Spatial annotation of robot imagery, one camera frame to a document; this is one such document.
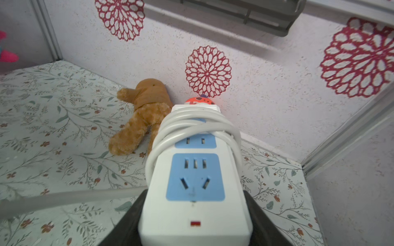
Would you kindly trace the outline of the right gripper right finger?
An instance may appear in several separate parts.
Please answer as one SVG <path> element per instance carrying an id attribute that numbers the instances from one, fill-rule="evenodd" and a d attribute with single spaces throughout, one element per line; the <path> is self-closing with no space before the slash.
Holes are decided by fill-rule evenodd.
<path id="1" fill-rule="evenodd" d="M 253 225 L 249 246 L 292 246 L 247 191 L 244 196 Z"/>

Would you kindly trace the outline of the white power strip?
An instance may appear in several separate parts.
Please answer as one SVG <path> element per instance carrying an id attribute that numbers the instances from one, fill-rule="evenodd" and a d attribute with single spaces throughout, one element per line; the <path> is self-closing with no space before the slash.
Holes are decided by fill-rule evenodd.
<path id="1" fill-rule="evenodd" d="M 240 131 L 214 105 L 175 105 L 146 160 L 144 246 L 247 246 Z"/>

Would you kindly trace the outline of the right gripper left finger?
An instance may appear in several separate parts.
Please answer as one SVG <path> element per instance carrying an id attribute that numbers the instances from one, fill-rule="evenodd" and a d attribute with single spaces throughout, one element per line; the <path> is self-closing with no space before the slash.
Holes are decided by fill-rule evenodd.
<path id="1" fill-rule="evenodd" d="M 99 246 L 141 246 L 138 225 L 148 190 L 144 190 Z"/>

